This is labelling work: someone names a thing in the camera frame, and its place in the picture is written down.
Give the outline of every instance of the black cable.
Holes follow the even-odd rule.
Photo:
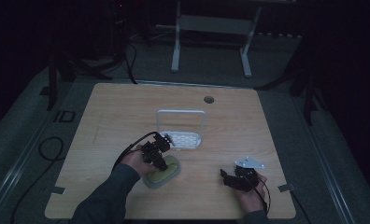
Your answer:
[[[269,198],[269,207],[267,208],[267,212],[269,212],[270,204],[272,203],[272,198],[270,197],[270,191],[269,191],[269,188],[266,186],[266,184],[260,178],[258,178],[258,179],[263,183],[264,187],[266,188],[267,197]]]
[[[153,134],[159,134],[159,133],[157,133],[157,132],[151,132],[151,133],[147,133],[147,134],[145,134],[144,136],[142,136],[142,137],[140,137],[138,140],[136,140],[134,143],[132,143],[132,144],[130,144],[130,146],[128,146],[121,154],[120,154],[120,156],[118,157],[118,159],[115,161],[115,164],[113,165],[113,167],[112,167],[112,171],[111,172],[113,172],[113,170],[115,169],[115,167],[121,162],[121,160],[123,160],[123,158],[126,156],[126,155],[128,155],[128,154],[130,154],[130,153],[133,153],[133,152],[135,152],[135,151],[137,151],[138,149],[136,149],[136,150],[132,150],[132,148],[135,146],[135,145],[137,145],[138,143],[140,143],[142,140],[144,140],[144,139],[146,139],[148,136],[150,136],[150,135],[153,135]]]
[[[42,153],[42,146],[48,142],[49,140],[53,140],[53,139],[56,139],[56,140],[59,140],[60,142],[60,150],[59,150],[59,153],[57,153],[57,155],[52,159],[52,158],[48,158],[46,157],[43,153]],[[28,194],[28,192],[31,190],[31,188],[39,181],[40,178],[42,178],[43,175],[46,174],[46,172],[54,165],[54,163],[56,161],[62,161],[65,159],[65,157],[62,157],[62,158],[59,158],[62,154],[64,150],[64,142],[63,140],[60,138],[60,137],[56,137],[56,136],[53,136],[53,137],[50,137],[50,138],[47,138],[45,140],[43,140],[40,144],[39,144],[39,147],[38,147],[38,151],[39,151],[39,155],[47,160],[47,161],[51,161],[50,165],[45,169],[44,172],[42,172],[42,174],[30,185],[30,187],[28,187],[28,189],[22,194],[22,196],[20,197],[20,199],[17,201],[15,207],[14,207],[14,210],[10,216],[10,223],[13,224],[14,223],[14,218],[16,216],[16,212],[17,210],[19,209],[19,205],[20,203],[22,202],[22,200],[25,198],[25,196]]]
[[[134,51],[135,51],[135,56],[134,56],[134,58],[133,58],[132,63],[131,63],[131,64],[129,64],[129,60],[128,60],[128,58],[127,58],[127,55],[126,55],[126,53],[124,53],[124,60],[126,61],[126,64],[127,64],[127,70],[126,70],[126,69],[124,69],[124,70],[125,70],[125,71],[127,72],[127,74],[129,75],[129,78],[130,78],[130,80],[132,80],[133,84],[138,84],[138,83],[135,81],[135,78],[134,78],[134,75],[133,75],[133,66],[134,66],[134,64],[135,64],[136,49],[135,49],[135,47],[134,47],[133,45],[131,45],[130,43],[128,43],[128,45],[134,49]]]
[[[301,207],[301,210],[302,210],[302,212],[304,213],[304,215],[305,215],[305,218],[306,218],[306,220],[307,220],[307,223],[311,223],[310,222],[310,219],[309,219],[309,217],[308,217],[308,215],[307,215],[307,213],[306,213],[306,211],[305,211],[305,208],[301,205],[301,203],[299,202],[299,200],[298,200],[298,198],[295,196],[295,194],[292,192],[292,190],[290,191],[290,194],[293,196],[293,198],[296,200],[296,202],[298,203],[298,205],[299,205],[299,207]]]

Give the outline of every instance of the gray floor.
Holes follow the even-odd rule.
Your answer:
[[[132,38],[136,48],[133,72],[140,84],[158,81],[251,89],[279,77],[299,43],[295,38],[273,39],[257,35],[249,52],[253,75],[245,78],[237,48],[209,43],[201,47],[197,45],[200,43],[195,43],[193,34],[185,35],[179,71],[172,73],[172,33],[157,35],[160,37],[154,40],[151,48],[137,36]],[[134,50],[129,48],[128,57],[132,59],[134,55]],[[109,69],[106,74],[114,77],[112,82],[129,83],[122,66]],[[102,80],[82,74],[74,83],[59,81],[59,101],[52,111],[47,111],[48,98],[39,95],[42,87],[48,84],[47,70],[41,71],[0,122],[0,189],[6,184],[5,179],[13,179],[7,174],[18,164],[16,162],[24,155],[23,152],[30,155],[28,162],[21,166],[24,170],[20,172],[20,178],[14,179],[18,181],[16,188],[0,191],[0,195],[7,196],[0,197],[0,223],[10,223],[19,198],[50,165],[50,161],[39,155],[39,144],[49,137],[58,136],[64,141],[64,154],[69,149],[93,85],[98,82]],[[305,208],[311,223],[370,223],[370,189],[329,111],[317,104],[318,110],[312,112],[313,126],[309,127],[301,113],[303,97],[292,98],[288,94],[290,86],[289,81],[269,91],[259,91],[259,94],[284,174],[288,183],[295,186],[293,193]],[[76,112],[75,120],[53,122],[58,110]],[[52,140],[42,147],[47,150],[46,154],[54,157],[60,144]],[[19,205],[15,223],[66,222],[49,220],[44,216],[62,164],[62,161],[53,164],[27,193]],[[271,223],[306,223],[299,204],[294,204],[295,218],[272,219]]]

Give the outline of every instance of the white table leg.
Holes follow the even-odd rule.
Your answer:
[[[179,54],[181,51],[181,45],[179,44],[179,33],[180,33],[179,20],[181,16],[180,7],[181,7],[181,2],[177,1],[176,44],[174,46],[173,62],[171,63],[172,72],[177,72],[179,69]]]
[[[241,63],[243,64],[243,70],[244,70],[244,76],[245,77],[251,77],[251,69],[249,67],[249,56],[247,53],[249,52],[249,45],[251,44],[251,40],[254,37],[255,33],[255,27],[257,25],[258,19],[261,15],[261,7],[257,8],[257,11],[255,13],[254,20],[249,28],[249,34],[247,36],[247,42],[246,45],[240,49],[240,58],[241,58]]]

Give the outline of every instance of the metal stand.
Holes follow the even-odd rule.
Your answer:
[[[246,45],[240,49],[241,63],[243,64],[244,76],[251,77],[249,67],[249,45],[254,36],[255,27],[261,14],[261,7],[257,7],[254,19],[235,20],[225,18],[201,17],[192,15],[181,15],[181,1],[177,1],[177,20],[176,20],[176,44],[174,46],[173,62],[171,71],[177,72],[179,68],[180,43],[179,36],[181,30],[192,30],[200,32],[214,32],[234,35],[247,35]]]

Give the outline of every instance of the table top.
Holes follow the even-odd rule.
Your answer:
[[[207,104],[206,96],[214,103]],[[268,217],[295,216],[291,194],[278,190],[286,179],[256,91],[109,83],[97,84],[92,91],[55,185],[65,193],[51,194],[45,215],[71,218],[78,204],[108,178],[121,152],[157,131],[156,113],[161,109],[205,111],[202,142],[196,149],[165,152],[179,160],[180,173],[158,189],[138,181],[127,198],[126,218],[241,218],[245,214],[234,191],[223,185],[220,169],[233,174],[234,161],[246,156],[264,164],[257,171],[267,177],[272,202]],[[200,130],[198,119],[181,117],[179,125],[163,119],[161,131],[170,125],[179,132]]]

